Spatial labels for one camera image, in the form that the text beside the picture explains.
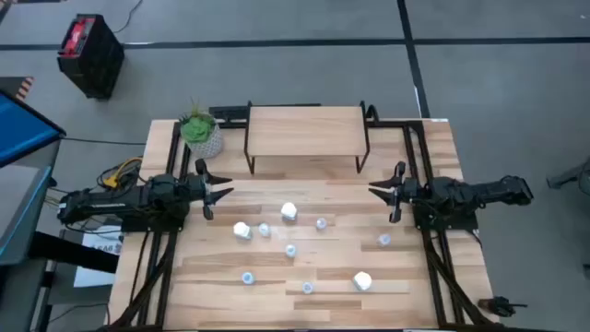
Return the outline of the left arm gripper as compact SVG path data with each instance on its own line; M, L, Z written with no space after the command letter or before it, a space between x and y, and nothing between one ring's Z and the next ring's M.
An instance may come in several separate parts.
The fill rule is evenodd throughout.
M189 188L192 201L203 202L203 216L207 220L214 218L211 207L224 196L233 191L233 188L225 188L219 191L212 191L212 185L231 182L231 178L213 175L208 171L207 164L203 159L195 161L195 173L189 173L186 177L186 184Z

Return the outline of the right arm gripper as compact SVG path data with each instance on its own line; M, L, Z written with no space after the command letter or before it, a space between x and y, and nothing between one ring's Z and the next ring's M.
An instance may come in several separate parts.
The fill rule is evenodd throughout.
M399 161L394 168L394 176L387 180L370 182L369 186L379 187L383 189L392 188L392 192L386 192L375 188L369 188L369 191L382 199L383 202L393 208L389 221L397 223L401 220L402 210L400 205L402 203L411 203L419 194L419 181L416 178L404 177L406 171L406 164Z

